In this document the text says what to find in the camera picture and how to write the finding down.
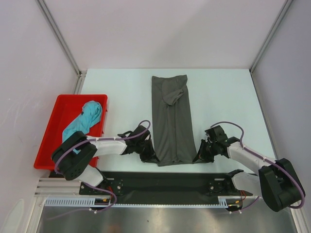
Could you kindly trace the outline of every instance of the gray floor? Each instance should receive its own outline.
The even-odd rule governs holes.
[[[278,213],[262,200],[242,214],[225,209],[112,208],[93,214],[78,211],[54,220],[50,217],[73,210],[45,207],[37,233],[295,233],[288,209]]]

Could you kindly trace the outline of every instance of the white wall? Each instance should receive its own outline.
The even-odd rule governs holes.
[[[294,1],[255,70],[279,156],[291,160],[311,216],[311,1]]]
[[[87,68],[249,68],[285,0],[46,0]]]
[[[29,211],[42,136],[57,95],[71,93],[76,77],[34,0],[3,1],[0,21],[1,228],[19,199]]]

